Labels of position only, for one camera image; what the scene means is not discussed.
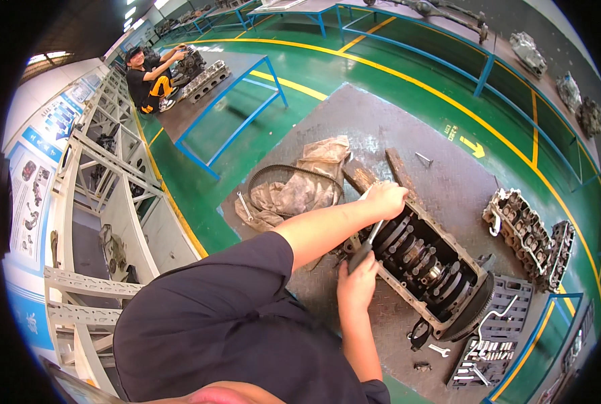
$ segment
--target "forearm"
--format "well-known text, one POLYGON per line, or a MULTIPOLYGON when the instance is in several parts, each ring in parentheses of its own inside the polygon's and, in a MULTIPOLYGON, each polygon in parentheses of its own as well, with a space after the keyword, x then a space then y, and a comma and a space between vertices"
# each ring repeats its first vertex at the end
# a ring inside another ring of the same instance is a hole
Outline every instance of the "forearm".
POLYGON ((168 59, 170 59, 170 58, 171 58, 173 55, 175 55, 175 52, 177 52, 177 49, 175 49, 175 48, 172 48, 172 49, 170 49, 170 50, 169 50, 169 51, 168 51, 168 52, 167 52, 165 55, 163 55, 163 56, 161 57, 161 59, 159 59, 159 61, 162 61, 162 62, 164 62, 164 61, 167 61, 167 60, 168 60, 168 59))
POLYGON ((294 252, 293 270, 312 262, 346 238, 382 219, 366 200, 299 214, 273 231, 283 236, 294 252))
POLYGON ((172 65, 174 62, 175 60, 173 60, 172 58, 168 59, 157 69, 154 69, 154 71, 146 73, 145 76, 143 76, 143 81, 152 81, 157 77, 161 76, 161 73, 165 72, 166 69, 168 69, 170 65, 172 65))
POLYGON ((352 313, 339 307, 343 354, 360 382, 383 380, 367 311, 352 313))

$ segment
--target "hand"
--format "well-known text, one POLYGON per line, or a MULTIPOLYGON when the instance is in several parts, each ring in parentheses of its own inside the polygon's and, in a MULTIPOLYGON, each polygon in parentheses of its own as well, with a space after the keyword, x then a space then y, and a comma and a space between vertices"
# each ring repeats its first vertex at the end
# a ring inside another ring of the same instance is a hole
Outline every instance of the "hand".
POLYGON ((174 55, 172 55, 172 60, 182 60, 184 56, 186 56, 186 52, 184 52, 183 50, 179 50, 175 52, 174 55))
POLYGON ((409 190, 396 182, 384 181, 374 184, 366 197, 371 209, 380 214, 379 220, 389 221, 397 217, 404 209, 404 199, 409 190))
POLYGON ((371 251, 357 268, 349 275, 348 263, 343 261, 339 267, 337 301, 339 315, 367 313, 375 292, 375 276, 379 270, 375 253, 371 251))

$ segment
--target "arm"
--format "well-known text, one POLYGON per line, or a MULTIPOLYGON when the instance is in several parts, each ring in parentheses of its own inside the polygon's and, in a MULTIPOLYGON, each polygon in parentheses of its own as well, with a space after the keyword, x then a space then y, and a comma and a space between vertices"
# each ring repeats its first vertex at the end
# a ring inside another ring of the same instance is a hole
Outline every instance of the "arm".
POLYGON ((305 212, 282 222, 273 231, 294 252, 293 269, 312 262, 364 227, 390 220, 402 212, 409 191, 396 183, 372 186, 368 197, 349 204, 305 212))
POLYGON ((375 276, 378 270, 379 264, 375 261, 372 251, 350 275, 347 263, 341 263, 339 268, 337 300, 343 336, 343 355, 361 383, 375 379, 383 380, 368 316, 368 306, 375 291, 375 276))
POLYGON ((180 50, 180 49, 184 49, 185 47, 186 47, 186 45, 185 45, 185 44, 183 44, 183 43, 181 43, 181 44, 177 45, 176 47, 174 47, 174 48, 170 49, 170 50, 168 51, 168 53, 166 53, 165 55, 163 55, 163 56, 161 57, 161 59, 159 59, 159 61, 160 61, 160 62, 165 62, 165 61, 167 61, 167 60, 168 60, 168 59, 170 59, 170 58, 171 58, 173 55, 175 55, 175 52, 177 52, 177 51, 178 51, 178 50, 180 50))
POLYGON ((152 81, 152 80, 156 79, 157 77, 161 76, 161 73, 165 72, 166 69, 168 69, 170 67, 170 65, 175 63, 175 61, 182 60, 183 56, 184 56, 183 52, 176 52, 166 62, 164 62, 162 65, 160 65, 157 69, 154 69, 154 71, 151 71, 151 72, 146 72, 146 74, 143 75, 143 81, 152 81))

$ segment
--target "ratchet handle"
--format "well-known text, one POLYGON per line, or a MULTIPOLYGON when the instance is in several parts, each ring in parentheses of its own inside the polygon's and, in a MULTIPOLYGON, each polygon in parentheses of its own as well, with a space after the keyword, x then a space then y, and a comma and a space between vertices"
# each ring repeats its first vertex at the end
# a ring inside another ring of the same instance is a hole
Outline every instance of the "ratchet handle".
POLYGON ((350 262, 348 263, 348 274, 352 273, 363 262, 370 251, 372 251, 372 244, 367 241, 364 242, 361 245, 361 248, 359 248, 350 259, 350 262))

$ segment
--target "wooden block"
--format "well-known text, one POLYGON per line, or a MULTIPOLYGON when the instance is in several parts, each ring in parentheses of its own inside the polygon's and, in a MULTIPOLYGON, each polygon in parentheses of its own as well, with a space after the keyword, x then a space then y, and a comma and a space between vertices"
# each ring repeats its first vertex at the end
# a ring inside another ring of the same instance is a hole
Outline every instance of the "wooden block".
POLYGON ((372 171, 364 167, 356 158, 343 166, 343 175, 350 185, 363 195, 373 183, 377 182, 377 177, 372 171))
POLYGON ((404 187, 409 190, 409 198, 423 206, 424 202, 422 202, 421 198, 419 198, 417 192, 415 191, 413 181, 410 178, 410 175, 407 173, 406 166, 404 166, 404 161, 402 161, 400 158, 400 154, 397 152, 397 149, 386 149, 386 159, 388 160, 388 165, 390 166, 392 175, 395 177, 395 181, 397 181, 400 187, 404 187))

